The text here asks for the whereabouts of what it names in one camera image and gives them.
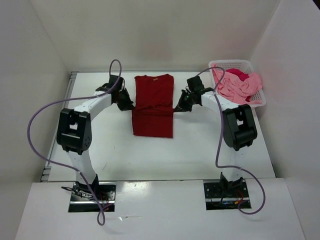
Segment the dark red t-shirt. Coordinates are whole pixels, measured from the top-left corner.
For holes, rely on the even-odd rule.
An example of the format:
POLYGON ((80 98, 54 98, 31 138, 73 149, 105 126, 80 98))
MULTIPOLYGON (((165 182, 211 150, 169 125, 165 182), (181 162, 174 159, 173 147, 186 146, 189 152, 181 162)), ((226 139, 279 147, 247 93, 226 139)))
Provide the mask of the dark red t-shirt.
POLYGON ((132 129, 135 136, 173 138, 174 77, 138 75, 135 78, 132 129))

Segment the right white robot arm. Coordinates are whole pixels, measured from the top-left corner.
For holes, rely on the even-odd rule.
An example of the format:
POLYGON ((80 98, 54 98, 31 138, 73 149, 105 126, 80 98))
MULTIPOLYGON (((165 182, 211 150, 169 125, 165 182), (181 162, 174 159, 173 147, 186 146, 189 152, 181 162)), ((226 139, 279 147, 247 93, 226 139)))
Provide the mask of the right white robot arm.
POLYGON ((238 105, 226 100, 212 88, 206 88, 195 92, 182 90, 174 111, 191 112, 194 105, 203 106, 220 116, 215 166, 221 170, 219 191, 230 197, 243 185, 245 155, 258 136, 252 109, 247 104, 238 105))

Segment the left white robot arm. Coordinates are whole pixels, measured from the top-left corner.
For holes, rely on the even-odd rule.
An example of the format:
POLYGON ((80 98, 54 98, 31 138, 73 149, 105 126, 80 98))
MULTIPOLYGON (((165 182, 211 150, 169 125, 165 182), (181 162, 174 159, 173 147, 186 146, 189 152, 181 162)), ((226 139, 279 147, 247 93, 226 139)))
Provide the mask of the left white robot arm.
POLYGON ((56 141, 67 153, 71 166, 76 169, 75 190, 82 191, 89 200, 96 199, 101 191, 89 154, 93 141, 92 121, 112 104, 116 104, 120 111, 134 109, 126 88, 104 93, 104 89, 99 87, 94 98, 74 108, 62 109, 59 116, 56 141))

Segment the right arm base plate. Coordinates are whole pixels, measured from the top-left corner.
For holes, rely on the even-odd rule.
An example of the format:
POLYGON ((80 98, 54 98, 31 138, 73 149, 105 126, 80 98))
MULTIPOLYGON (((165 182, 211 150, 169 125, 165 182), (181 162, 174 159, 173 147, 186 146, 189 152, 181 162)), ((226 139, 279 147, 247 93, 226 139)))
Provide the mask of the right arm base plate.
POLYGON ((245 181, 242 186, 231 193, 223 193, 218 181, 204 181, 204 197, 206 210, 251 209, 249 192, 245 181))

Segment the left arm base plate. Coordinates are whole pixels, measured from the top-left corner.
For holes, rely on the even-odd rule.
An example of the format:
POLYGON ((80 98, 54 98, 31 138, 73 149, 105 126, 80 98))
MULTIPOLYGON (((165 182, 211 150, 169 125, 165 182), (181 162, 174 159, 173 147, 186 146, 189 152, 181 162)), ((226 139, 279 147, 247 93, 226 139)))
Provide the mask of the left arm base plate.
MULTIPOLYGON (((116 201, 116 183, 100 182, 100 192, 96 195, 99 204, 104 212, 115 211, 116 201)), ((81 189, 76 183, 71 187, 62 187, 62 189, 71 192, 68 212, 69 213, 93 213, 99 212, 99 206, 92 193, 88 189, 81 189)))

